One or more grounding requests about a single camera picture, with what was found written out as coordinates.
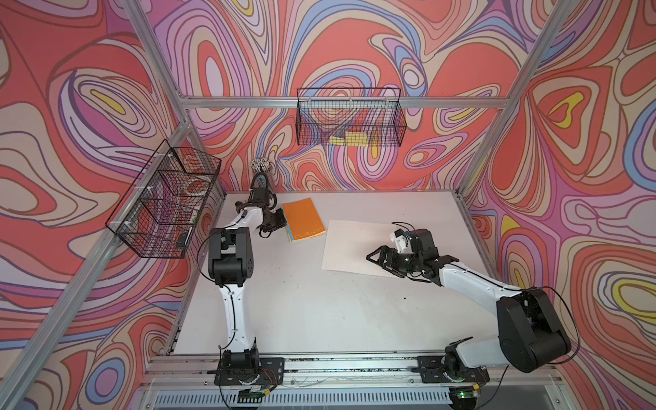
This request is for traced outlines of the orange cover notebook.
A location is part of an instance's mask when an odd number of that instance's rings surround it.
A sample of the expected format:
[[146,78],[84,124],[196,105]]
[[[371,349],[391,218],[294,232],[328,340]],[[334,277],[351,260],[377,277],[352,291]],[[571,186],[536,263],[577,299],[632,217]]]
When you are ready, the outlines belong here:
[[290,242],[319,237],[326,232],[311,198],[284,203],[282,210],[287,221],[286,231]]

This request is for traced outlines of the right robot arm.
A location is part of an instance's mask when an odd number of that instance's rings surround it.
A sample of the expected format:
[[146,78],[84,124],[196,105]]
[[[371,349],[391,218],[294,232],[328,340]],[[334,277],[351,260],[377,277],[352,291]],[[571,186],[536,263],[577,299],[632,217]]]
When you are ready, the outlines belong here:
[[555,306],[551,288],[521,288],[478,273],[451,255],[441,254],[426,229],[398,229],[393,244],[381,245],[367,261],[413,282],[453,290],[490,312],[497,334],[488,338],[462,338],[444,350],[439,370],[444,378],[461,382],[471,372],[488,366],[513,367],[530,373],[545,365],[573,360],[580,343],[570,340]]

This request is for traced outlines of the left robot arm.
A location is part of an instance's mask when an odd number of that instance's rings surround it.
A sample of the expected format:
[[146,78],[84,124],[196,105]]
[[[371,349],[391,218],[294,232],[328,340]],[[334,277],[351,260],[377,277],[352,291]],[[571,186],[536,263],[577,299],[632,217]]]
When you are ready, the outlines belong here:
[[268,238],[287,226],[268,172],[257,171],[251,180],[249,197],[236,202],[236,216],[224,227],[214,228],[203,241],[208,247],[208,265],[203,277],[220,288],[227,315],[227,343],[220,348],[219,372],[234,377],[260,371],[256,336],[250,328],[245,307],[246,281],[255,271],[251,232]]

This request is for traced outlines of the mesh pencil cup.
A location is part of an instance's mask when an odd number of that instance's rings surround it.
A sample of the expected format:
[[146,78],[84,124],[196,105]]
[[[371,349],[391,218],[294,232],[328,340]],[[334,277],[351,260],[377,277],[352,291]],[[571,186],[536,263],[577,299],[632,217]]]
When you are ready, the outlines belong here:
[[255,158],[251,161],[250,166],[256,174],[264,173],[269,177],[272,177],[275,171],[275,163],[267,158]]

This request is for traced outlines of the yellow sticky notes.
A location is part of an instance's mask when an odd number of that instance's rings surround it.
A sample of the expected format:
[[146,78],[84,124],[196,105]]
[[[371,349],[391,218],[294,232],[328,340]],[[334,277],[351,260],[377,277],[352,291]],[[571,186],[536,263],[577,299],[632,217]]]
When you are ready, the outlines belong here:
[[369,145],[369,136],[362,132],[345,132],[341,135],[329,137],[328,144],[346,147],[367,147]]

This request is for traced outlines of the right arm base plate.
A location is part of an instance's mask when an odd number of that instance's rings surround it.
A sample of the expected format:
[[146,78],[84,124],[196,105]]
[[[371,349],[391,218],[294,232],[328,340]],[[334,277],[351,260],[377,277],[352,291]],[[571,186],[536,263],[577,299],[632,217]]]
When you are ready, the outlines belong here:
[[420,376],[424,384],[480,384],[490,381],[485,367],[465,367],[452,355],[420,355],[412,373]]

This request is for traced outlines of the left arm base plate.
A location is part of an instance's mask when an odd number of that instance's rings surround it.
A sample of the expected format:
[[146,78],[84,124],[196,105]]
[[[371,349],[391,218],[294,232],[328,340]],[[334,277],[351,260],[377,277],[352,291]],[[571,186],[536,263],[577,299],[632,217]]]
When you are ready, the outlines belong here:
[[244,357],[225,357],[215,371],[216,386],[278,386],[285,378],[285,359],[282,356],[264,357],[255,361]]

